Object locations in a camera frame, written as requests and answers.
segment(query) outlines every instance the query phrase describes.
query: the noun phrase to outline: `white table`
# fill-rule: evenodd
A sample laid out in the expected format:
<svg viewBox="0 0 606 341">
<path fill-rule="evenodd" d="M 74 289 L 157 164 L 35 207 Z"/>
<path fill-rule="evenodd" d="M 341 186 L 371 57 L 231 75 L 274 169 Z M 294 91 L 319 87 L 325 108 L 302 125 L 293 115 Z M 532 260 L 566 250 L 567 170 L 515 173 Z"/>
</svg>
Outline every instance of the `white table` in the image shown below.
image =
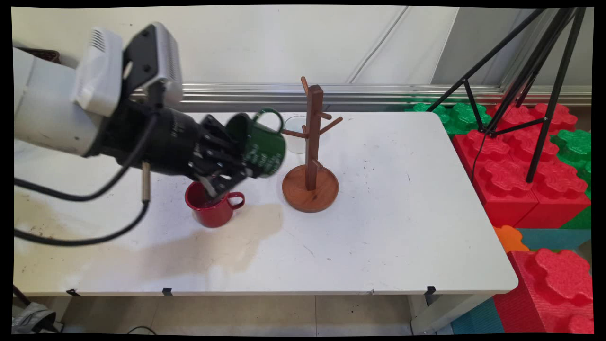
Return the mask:
<svg viewBox="0 0 606 341">
<path fill-rule="evenodd" d="M 193 113 L 200 121 L 204 113 Z M 284 119 L 294 113 L 285 113 Z M 339 195 L 315 214 L 294 210 L 284 175 L 304 163 L 287 152 L 278 173 L 235 191 L 246 205 L 207 229 L 184 202 L 185 177 L 153 174 L 147 216 L 101 245 L 59 248 L 15 240 L 13 281 L 26 295 L 447 294 L 416 312 L 413 331 L 438 329 L 518 279 L 438 117 L 432 113 L 334 113 L 319 161 Z M 216 113 L 226 122 L 232 114 Z M 277 125 L 267 119 L 267 125 Z M 88 194 L 115 160 L 84 159 L 15 141 L 15 176 Z M 72 203 L 15 187 L 15 226 L 54 238 L 106 235 L 139 212 L 132 169 L 93 202 Z"/>
</svg>

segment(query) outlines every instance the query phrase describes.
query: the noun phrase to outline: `wooden peg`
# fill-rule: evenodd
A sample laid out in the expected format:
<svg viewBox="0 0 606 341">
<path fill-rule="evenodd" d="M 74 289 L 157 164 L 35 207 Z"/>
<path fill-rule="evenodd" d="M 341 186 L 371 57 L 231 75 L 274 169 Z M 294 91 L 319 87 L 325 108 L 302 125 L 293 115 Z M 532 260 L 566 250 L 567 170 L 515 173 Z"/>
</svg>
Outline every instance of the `wooden peg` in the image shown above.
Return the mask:
<svg viewBox="0 0 606 341">
<path fill-rule="evenodd" d="M 288 129 L 282 129 L 282 133 L 286 134 L 286 135 L 290 135 L 290 136 L 300 137 L 300 138 L 308 137 L 308 135 L 306 133 L 294 132 L 294 131 L 288 130 Z"/>
<path fill-rule="evenodd" d="M 323 133 L 326 133 L 326 131 L 328 131 L 330 128 L 336 126 L 342 120 L 343 120 L 343 117 L 339 117 L 336 120 L 332 121 L 331 123 L 328 123 L 324 128 L 320 129 L 320 135 L 322 135 Z"/>
<path fill-rule="evenodd" d="M 318 111 L 318 116 L 320 116 L 321 118 L 325 119 L 325 120 L 332 120 L 333 117 L 325 112 L 321 112 Z"/>
<path fill-rule="evenodd" d="M 316 167 L 318 167 L 318 169 L 324 168 L 324 166 L 320 163 L 320 161 L 318 161 L 316 159 L 313 159 L 311 162 L 313 162 L 316 165 Z"/>
<path fill-rule="evenodd" d="M 301 77 L 301 83 L 303 83 L 303 90 L 305 90 L 305 96 L 307 96 L 307 80 L 305 76 Z"/>
</svg>

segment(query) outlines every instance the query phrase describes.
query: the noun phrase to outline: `wooden mug tree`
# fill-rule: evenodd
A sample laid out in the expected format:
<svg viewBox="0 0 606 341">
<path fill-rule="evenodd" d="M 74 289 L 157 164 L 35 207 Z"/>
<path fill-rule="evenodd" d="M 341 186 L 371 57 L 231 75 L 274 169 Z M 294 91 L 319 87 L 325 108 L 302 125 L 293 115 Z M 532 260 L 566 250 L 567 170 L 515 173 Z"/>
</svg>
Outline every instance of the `wooden mug tree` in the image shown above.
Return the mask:
<svg viewBox="0 0 606 341">
<path fill-rule="evenodd" d="M 293 168 L 282 181 L 284 198 L 295 209 L 314 213 L 327 209 L 339 193 L 339 181 L 335 175 L 318 161 L 320 135 L 343 120 L 339 117 L 320 129 L 320 120 L 332 120 L 332 116 L 322 112 L 324 91 L 319 85 L 307 87 L 305 77 L 301 77 L 307 96 L 307 122 L 303 133 L 282 130 L 282 133 L 305 139 L 305 164 Z"/>
</svg>

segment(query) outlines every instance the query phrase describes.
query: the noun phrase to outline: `red mug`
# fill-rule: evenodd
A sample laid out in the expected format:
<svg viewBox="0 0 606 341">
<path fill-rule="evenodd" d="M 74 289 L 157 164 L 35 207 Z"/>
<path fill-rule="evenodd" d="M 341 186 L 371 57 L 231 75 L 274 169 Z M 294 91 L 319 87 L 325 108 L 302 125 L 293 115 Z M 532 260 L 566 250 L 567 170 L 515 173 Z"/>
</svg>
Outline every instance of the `red mug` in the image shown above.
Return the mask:
<svg viewBox="0 0 606 341">
<path fill-rule="evenodd" d="M 200 224 L 208 228 L 218 228 L 225 225 L 235 209 L 244 206 L 244 194 L 240 192 L 228 193 L 218 203 L 213 206 L 208 205 L 208 200 L 205 197 L 204 187 L 199 182 L 192 182 L 185 191 L 185 202 L 189 206 Z M 229 202 L 229 198 L 242 198 L 242 201 L 236 205 Z"/>
</svg>

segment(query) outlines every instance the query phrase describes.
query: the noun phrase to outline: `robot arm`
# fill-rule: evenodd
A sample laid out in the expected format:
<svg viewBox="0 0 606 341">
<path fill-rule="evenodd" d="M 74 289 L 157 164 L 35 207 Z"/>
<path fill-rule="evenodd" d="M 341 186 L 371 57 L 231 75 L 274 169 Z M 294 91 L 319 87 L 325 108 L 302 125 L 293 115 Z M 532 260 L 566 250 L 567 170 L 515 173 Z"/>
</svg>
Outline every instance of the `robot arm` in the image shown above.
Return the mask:
<svg viewBox="0 0 606 341">
<path fill-rule="evenodd" d="M 99 27 L 76 70 L 13 48 L 15 138 L 124 164 L 155 116 L 140 158 L 151 171 L 200 181 L 211 198 L 259 175 L 211 115 L 198 124 L 168 107 L 181 100 L 181 70 L 176 41 L 162 24 L 148 25 L 121 49 L 121 38 Z M 144 103 L 130 99 L 138 87 Z"/>
</svg>

